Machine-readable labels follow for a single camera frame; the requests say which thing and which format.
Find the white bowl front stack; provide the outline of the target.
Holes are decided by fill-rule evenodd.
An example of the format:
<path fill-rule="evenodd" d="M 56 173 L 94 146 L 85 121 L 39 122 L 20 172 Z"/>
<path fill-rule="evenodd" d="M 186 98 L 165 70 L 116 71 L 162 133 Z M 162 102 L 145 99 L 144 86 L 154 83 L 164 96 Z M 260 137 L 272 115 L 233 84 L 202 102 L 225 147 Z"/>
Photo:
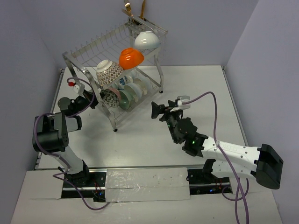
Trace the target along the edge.
<path fill-rule="evenodd" d="M 141 79 L 140 77 L 136 77 L 133 79 L 133 83 L 140 86 L 143 95 L 147 95 L 151 90 L 150 82 L 147 79 Z"/>

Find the white bowl orange stack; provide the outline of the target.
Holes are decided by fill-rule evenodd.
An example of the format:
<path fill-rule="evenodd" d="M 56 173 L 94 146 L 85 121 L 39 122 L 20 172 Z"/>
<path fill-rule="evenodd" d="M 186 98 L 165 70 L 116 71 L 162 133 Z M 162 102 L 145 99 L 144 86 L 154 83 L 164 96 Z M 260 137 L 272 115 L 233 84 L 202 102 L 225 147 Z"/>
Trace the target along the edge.
<path fill-rule="evenodd" d="M 142 97 L 142 90 L 141 88 L 135 84 L 135 83 L 128 83 L 124 86 L 124 90 L 128 91 L 132 97 L 134 98 L 134 101 L 137 103 L 141 97 Z"/>

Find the mint bowl gold rim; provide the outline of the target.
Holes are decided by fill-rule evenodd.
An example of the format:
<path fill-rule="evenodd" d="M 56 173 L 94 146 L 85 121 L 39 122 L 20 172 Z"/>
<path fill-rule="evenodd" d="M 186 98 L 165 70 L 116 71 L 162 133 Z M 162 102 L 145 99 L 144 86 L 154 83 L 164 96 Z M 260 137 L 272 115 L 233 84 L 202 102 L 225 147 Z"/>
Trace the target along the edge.
<path fill-rule="evenodd" d="M 121 99 L 120 99 L 120 102 L 119 102 L 119 106 L 121 109 L 123 110 L 128 110 L 131 106 L 131 103 L 133 101 L 133 97 L 132 95 L 125 91 L 125 90 L 119 90 L 119 93 L 120 93 L 120 96 L 121 96 Z"/>

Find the brown lattice pattern bowl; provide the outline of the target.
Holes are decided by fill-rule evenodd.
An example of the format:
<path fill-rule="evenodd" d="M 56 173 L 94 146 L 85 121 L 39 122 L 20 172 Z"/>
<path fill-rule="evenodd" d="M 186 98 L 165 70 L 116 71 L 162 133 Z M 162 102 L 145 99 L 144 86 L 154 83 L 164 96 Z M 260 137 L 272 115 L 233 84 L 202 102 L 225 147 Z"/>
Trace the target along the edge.
<path fill-rule="evenodd" d="M 123 73 L 123 68 L 111 60 L 103 60 L 97 65 L 96 76 L 101 86 L 114 82 Z"/>

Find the blue floral bowl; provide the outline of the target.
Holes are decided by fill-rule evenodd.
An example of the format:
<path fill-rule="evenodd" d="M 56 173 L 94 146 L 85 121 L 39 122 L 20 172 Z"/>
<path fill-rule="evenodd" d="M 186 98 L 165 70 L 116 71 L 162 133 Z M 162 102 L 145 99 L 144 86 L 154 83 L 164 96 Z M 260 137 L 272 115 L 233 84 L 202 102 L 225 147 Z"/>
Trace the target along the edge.
<path fill-rule="evenodd" d="M 119 80 L 118 82 L 118 89 L 119 90 L 124 90 L 124 86 L 127 84 L 127 78 L 123 77 Z"/>

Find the white orange bottom bowl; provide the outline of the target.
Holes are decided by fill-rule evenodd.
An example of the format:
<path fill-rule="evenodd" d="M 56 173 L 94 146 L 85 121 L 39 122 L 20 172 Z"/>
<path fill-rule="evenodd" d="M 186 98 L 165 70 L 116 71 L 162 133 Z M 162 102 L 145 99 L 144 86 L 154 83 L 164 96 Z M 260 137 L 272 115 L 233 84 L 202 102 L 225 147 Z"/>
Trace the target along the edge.
<path fill-rule="evenodd" d="M 124 70 L 132 69 L 144 61 L 144 55 L 137 49 L 126 48 L 119 56 L 119 65 Z"/>

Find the white bowl brown pattern stack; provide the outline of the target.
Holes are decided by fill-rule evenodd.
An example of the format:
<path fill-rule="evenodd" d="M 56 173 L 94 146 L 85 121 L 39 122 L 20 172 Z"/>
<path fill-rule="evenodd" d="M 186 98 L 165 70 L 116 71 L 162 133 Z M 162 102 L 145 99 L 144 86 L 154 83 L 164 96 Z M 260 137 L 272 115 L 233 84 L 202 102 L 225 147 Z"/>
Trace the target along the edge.
<path fill-rule="evenodd" d="M 139 50 L 155 49 L 160 46 L 159 38 L 152 31 L 141 32 L 135 39 L 134 47 Z"/>

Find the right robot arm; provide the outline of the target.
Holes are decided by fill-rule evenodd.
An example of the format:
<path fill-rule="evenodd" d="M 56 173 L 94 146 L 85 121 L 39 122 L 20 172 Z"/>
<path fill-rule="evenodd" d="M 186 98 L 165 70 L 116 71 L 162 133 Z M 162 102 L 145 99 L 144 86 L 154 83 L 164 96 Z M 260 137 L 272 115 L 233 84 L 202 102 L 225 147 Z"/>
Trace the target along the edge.
<path fill-rule="evenodd" d="M 175 102 L 169 105 L 151 103 L 152 119 L 159 115 L 166 122 L 172 141 L 181 144 L 182 150 L 190 156 L 205 158 L 203 177 L 207 182 L 217 178 L 234 177 L 255 179 L 258 184 L 269 189 L 279 189 L 283 169 L 283 159 L 268 144 L 247 147 L 216 141 L 213 137 L 200 134 L 189 117 L 183 118 L 183 111 Z"/>

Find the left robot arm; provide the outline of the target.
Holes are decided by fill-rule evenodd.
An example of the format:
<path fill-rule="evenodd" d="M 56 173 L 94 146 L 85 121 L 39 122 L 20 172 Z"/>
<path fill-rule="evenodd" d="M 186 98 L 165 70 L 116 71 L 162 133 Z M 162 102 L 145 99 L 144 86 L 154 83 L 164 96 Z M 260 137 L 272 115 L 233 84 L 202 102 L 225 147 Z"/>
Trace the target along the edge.
<path fill-rule="evenodd" d="M 32 145 L 35 151 L 55 158 L 63 168 L 64 179 L 76 187 L 85 187 L 91 182 L 86 163 L 78 158 L 69 146 L 69 132 L 82 128 L 81 112 L 95 108 L 98 101 L 94 93 L 83 91 L 76 99 L 63 97 L 58 100 L 60 112 L 35 117 Z"/>

